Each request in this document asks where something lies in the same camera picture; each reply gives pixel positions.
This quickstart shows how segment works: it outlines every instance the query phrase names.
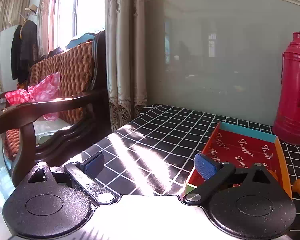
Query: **wooden armrest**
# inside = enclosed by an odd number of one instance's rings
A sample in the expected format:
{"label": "wooden armrest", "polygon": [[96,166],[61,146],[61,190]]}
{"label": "wooden armrest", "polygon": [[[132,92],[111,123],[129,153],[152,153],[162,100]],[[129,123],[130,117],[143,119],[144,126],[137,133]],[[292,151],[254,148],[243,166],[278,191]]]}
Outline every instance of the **wooden armrest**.
{"label": "wooden armrest", "polygon": [[8,92],[13,92],[13,91],[15,91],[15,90],[10,90],[10,91],[1,93],[1,94],[0,94],[0,99],[6,98],[6,93],[8,93]]}
{"label": "wooden armrest", "polygon": [[95,102],[104,97],[107,90],[93,90],[80,93],[68,98],[56,98],[47,102],[27,102],[8,107],[0,115],[0,134],[7,130],[18,129],[36,121],[40,116],[48,113],[76,109]]}

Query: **triangular hole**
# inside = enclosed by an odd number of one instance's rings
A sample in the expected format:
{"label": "triangular hole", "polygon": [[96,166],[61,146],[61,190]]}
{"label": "triangular hole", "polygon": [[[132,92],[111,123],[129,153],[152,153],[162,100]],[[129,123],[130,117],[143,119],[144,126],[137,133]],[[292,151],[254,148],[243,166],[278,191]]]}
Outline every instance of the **triangular hole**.
{"label": "triangular hole", "polygon": [[267,176],[264,174],[263,171],[256,171],[256,173],[254,174],[254,177],[253,177],[252,181],[253,182],[260,182],[260,183],[270,184],[269,179],[267,178]]}
{"label": "triangular hole", "polygon": [[47,181],[47,176],[44,173],[43,169],[37,169],[35,173],[31,176],[31,178],[28,180],[29,183],[43,182],[43,181]]}

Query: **checkered pink bag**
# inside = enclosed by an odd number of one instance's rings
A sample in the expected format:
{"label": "checkered pink bag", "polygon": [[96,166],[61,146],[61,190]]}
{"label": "checkered pink bag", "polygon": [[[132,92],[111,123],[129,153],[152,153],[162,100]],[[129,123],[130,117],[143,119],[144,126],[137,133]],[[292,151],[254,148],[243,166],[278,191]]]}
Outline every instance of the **checkered pink bag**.
{"label": "checkered pink bag", "polygon": [[[40,102],[48,101],[58,96],[60,85],[60,73],[54,73],[47,76],[44,80],[35,86],[28,88],[28,92],[24,89],[18,89],[6,93],[6,100],[10,105],[18,105],[24,102]],[[58,119],[59,113],[45,114],[44,119],[54,121]]]}

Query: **gray glossy wall panel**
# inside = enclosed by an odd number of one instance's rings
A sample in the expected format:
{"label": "gray glossy wall panel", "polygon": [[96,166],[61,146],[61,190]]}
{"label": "gray glossy wall panel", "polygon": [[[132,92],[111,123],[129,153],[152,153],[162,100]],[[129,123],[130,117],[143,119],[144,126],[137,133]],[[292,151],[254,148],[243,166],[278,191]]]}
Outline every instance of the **gray glossy wall panel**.
{"label": "gray glossy wall panel", "polygon": [[300,6],[282,0],[147,1],[148,102],[273,124],[297,31]]}

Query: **white cushion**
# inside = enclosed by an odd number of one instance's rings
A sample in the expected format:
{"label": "white cushion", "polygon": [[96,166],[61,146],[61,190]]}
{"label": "white cushion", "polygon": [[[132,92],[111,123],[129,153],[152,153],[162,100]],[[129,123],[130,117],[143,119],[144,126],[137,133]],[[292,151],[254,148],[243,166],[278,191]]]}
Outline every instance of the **white cushion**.
{"label": "white cushion", "polygon": [[64,127],[70,126],[69,123],[63,121],[61,118],[58,118],[55,121],[48,121],[45,120],[43,117],[40,117],[37,121],[33,123],[33,125],[37,144],[43,144],[56,131]]}

